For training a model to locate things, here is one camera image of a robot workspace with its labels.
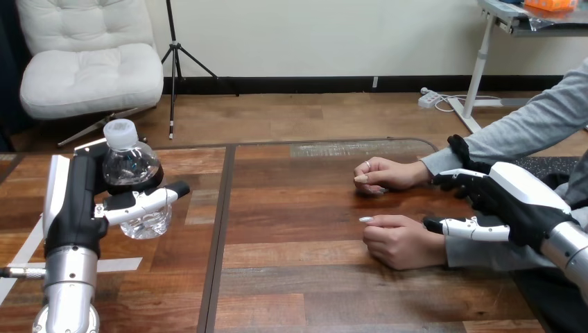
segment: wooden tabletop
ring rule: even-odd
[[[158,151],[168,182],[191,195],[173,204],[163,237],[135,240],[112,227],[101,259],[142,258],[136,271],[99,273],[94,306],[100,332],[195,332],[221,185],[224,148]],[[9,264],[43,210],[50,156],[26,156],[0,185],[0,266]],[[38,244],[30,262],[43,262]],[[19,280],[0,305],[0,332],[31,332],[42,281]]]
[[[418,140],[159,151],[168,181],[192,192],[174,203],[162,237],[110,228],[101,259],[142,259],[136,271],[98,274],[101,332],[543,332],[506,274],[399,272],[369,256],[359,217],[472,213],[426,187],[356,195],[352,169],[363,160],[432,152]],[[48,155],[29,155],[1,183],[0,266],[39,220],[48,170]],[[43,261],[40,245],[30,262]],[[31,331],[41,287],[16,283],[0,332]]]
[[[237,147],[214,331],[542,332],[506,274],[394,271],[369,256],[362,216],[471,216],[432,188],[356,195],[352,170],[369,157],[432,152],[414,140]]]

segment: wooden floor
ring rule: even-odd
[[[533,96],[524,93],[488,93],[497,96]],[[407,94],[258,94],[235,96],[179,95],[175,104],[175,137],[168,138],[170,97],[157,108],[137,114],[140,132],[155,148],[221,144],[347,138],[417,137],[438,147],[452,134],[469,132],[454,113],[420,109],[418,93]],[[476,108],[482,126],[507,115],[512,108]],[[57,142],[88,126],[96,117],[43,123],[13,137],[20,151],[53,151]],[[97,138],[101,133],[69,145]],[[572,135],[543,156],[579,156],[588,148],[588,133]]]

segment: white bottle cap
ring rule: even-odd
[[[116,119],[104,126],[104,137],[113,149],[126,149],[139,141],[135,124],[128,119]]]

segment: white cushion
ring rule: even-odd
[[[163,69],[147,44],[85,52],[45,51],[28,64],[21,102],[36,119],[157,104]]]
[[[17,5],[33,55],[50,50],[111,49],[134,43],[154,45],[144,0],[18,0]]]

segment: person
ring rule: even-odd
[[[561,142],[588,124],[588,58],[555,87],[524,107],[465,138],[476,162],[509,162]],[[385,189],[410,189],[439,172],[458,169],[462,162],[449,148],[411,164],[373,157],[354,170],[359,191],[382,195]],[[555,192],[573,209],[572,216],[588,224],[588,151],[575,165],[569,181]],[[553,267],[547,258],[525,246],[434,234],[406,216],[367,216],[363,240],[370,253],[391,268],[480,266],[497,271]]]

